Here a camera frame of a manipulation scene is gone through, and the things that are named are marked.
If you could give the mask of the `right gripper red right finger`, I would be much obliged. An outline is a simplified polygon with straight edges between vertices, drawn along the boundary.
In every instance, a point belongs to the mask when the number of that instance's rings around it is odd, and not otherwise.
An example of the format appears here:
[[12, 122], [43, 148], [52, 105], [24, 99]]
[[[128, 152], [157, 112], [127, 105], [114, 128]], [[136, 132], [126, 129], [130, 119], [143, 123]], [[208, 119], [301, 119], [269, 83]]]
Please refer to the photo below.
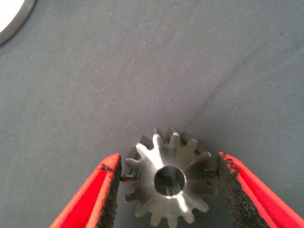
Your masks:
[[218, 153], [217, 172], [237, 228], [302, 228], [304, 220], [237, 158]]

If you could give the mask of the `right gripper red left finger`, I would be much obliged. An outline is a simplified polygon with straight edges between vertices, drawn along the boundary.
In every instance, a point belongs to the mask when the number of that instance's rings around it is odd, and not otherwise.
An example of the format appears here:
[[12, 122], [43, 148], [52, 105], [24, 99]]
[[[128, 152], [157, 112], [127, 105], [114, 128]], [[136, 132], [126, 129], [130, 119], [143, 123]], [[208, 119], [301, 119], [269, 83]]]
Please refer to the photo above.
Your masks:
[[121, 177], [121, 156], [104, 158], [51, 224], [52, 228], [112, 228]]

